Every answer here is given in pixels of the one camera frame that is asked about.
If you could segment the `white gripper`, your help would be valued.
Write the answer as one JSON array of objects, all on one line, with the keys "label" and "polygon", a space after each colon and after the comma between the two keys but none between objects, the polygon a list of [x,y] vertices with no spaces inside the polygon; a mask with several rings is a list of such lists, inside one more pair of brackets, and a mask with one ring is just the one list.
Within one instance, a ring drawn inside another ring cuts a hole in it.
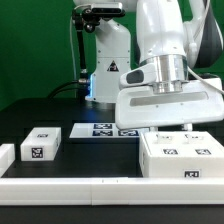
[{"label": "white gripper", "polygon": [[224,99],[215,89],[199,80],[183,85],[179,93],[154,94],[151,86],[125,88],[118,94],[115,123],[119,129],[183,125],[192,131],[197,123],[224,119]]}]

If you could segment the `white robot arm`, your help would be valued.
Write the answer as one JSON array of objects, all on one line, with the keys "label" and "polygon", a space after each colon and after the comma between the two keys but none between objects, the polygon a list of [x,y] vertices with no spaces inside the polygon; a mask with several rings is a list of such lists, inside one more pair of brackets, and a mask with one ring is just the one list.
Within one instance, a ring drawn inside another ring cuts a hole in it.
[{"label": "white robot arm", "polygon": [[224,49],[210,0],[73,0],[78,31],[96,35],[88,101],[115,105],[120,129],[185,127],[224,119],[221,80],[188,76]]}]

